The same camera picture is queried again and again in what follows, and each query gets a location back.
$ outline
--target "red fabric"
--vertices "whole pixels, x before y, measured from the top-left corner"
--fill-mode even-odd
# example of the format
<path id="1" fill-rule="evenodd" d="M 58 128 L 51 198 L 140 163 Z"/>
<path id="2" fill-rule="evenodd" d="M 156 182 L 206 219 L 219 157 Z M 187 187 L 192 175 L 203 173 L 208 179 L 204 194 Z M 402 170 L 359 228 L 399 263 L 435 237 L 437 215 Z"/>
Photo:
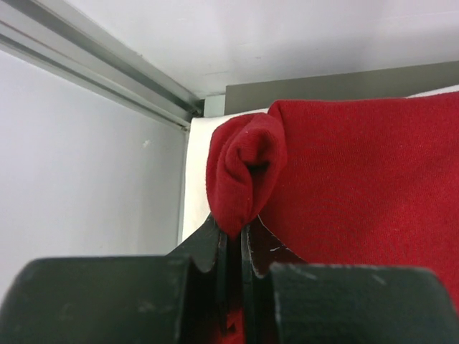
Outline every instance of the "red fabric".
<path id="1" fill-rule="evenodd" d="M 459 92 L 233 118 L 212 136 L 207 196 L 232 238 L 260 214 L 307 262 L 428 267 L 459 305 Z"/>

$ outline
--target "white panel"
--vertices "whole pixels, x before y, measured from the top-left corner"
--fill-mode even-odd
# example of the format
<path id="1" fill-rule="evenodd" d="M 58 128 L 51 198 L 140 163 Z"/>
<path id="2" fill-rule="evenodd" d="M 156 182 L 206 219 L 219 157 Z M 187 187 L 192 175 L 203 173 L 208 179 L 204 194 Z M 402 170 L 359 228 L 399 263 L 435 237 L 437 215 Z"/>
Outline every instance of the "white panel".
<path id="1" fill-rule="evenodd" d="M 457 0 L 70 0 L 204 97 L 228 84 L 457 60 Z"/>
<path id="2" fill-rule="evenodd" d="M 0 52 L 0 298 L 31 259 L 176 246 L 184 134 Z"/>

